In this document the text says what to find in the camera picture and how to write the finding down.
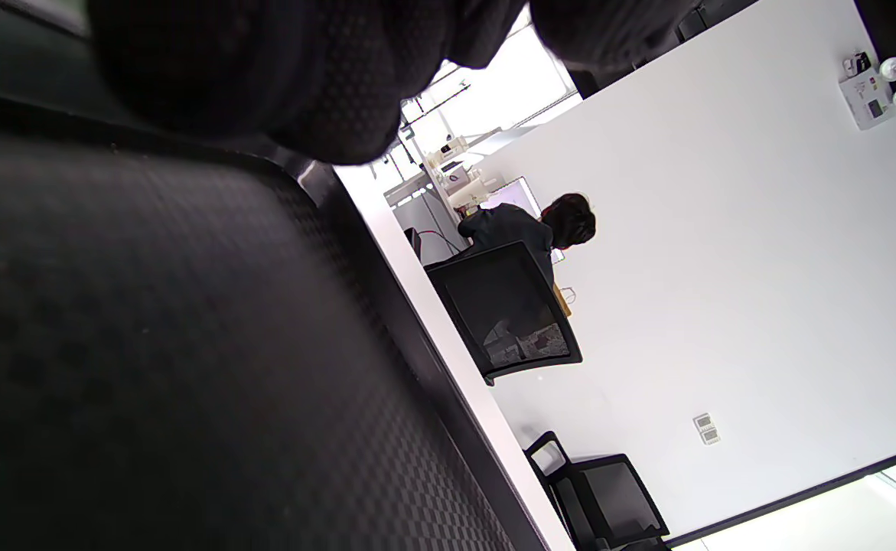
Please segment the person's left hand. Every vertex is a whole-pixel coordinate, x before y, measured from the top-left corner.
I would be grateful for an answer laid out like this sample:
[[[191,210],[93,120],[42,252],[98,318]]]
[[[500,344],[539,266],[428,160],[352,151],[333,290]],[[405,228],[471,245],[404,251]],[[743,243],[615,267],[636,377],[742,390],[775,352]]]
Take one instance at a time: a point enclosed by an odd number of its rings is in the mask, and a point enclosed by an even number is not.
[[[618,70],[666,45],[692,1],[90,1],[109,90],[155,128],[267,135],[339,166],[384,155],[441,64],[484,69],[528,10],[567,66]]]

